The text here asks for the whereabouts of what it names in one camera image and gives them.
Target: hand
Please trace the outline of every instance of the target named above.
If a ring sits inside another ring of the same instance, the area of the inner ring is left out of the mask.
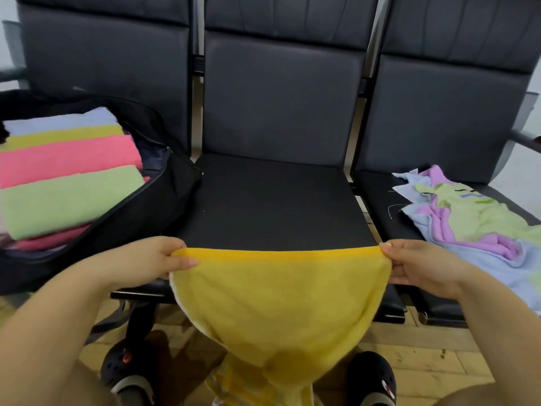
[[[178,238],[146,238],[84,259],[72,270],[84,271],[112,292],[197,266],[195,258],[170,256],[181,248],[186,244]]]
[[[480,271],[454,253],[425,241],[394,239],[379,245],[393,261],[389,283],[417,286],[440,298],[458,300],[462,285]]]

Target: pink towel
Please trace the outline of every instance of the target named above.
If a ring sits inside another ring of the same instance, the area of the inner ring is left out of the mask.
[[[90,225],[79,226],[71,230],[53,233],[45,235],[39,238],[25,239],[24,241],[17,241],[9,246],[9,249],[17,249],[19,251],[43,251],[54,248],[55,246],[64,245],[77,238],[84,231],[86,231]]]
[[[128,165],[143,169],[129,135],[55,142],[0,152],[0,188]]]

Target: lime green cloth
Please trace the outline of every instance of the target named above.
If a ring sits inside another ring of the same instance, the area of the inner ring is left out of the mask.
[[[145,183],[134,166],[18,185],[0,191],[5,228],[28,239],[94,221]]]
[[[477,242],[483,235],[498,233],[523,239],[541,248],[541,225],[529,226],[506,204],[485,197],[464,184],[415,185],[417,191],[438,196],[438,207],[451,210],[449,226],[457,241]]]

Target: wooden floor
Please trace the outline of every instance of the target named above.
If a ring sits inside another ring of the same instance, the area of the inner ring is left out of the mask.
[[[379,238],[369,217],[374,237]],[[103,303],[98,319],[116,308]],[[0,300],[0,326],[13,314]],[[80,359],[98,372],[109,348],[125,335],[125,326],[85,347]],[[223,348],[200,334],[176,305],[161,305],[149,336],[159,353],[158,406],[210,406],[213,396],[202,385],[225,355]],[[429,406],[458,389],[492,382],[493,378],[467,329],[423,326],[408,307],[406,323],[372,323],[355,351],[372,350],[391,364],[398,385],[399,406]],[[345,405],[347,359],[315,383],[326,406]]]

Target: chair armrest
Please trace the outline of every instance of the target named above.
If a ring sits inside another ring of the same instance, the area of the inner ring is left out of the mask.
[[[530,148],[541,154],[541,144],[536,141],[536,138],[525,131],[511,131],[511,141],[516,142],[526,148]]]
[[[0,69],[0,83],[23,80],[25,76],[25,67],[9,67]]]

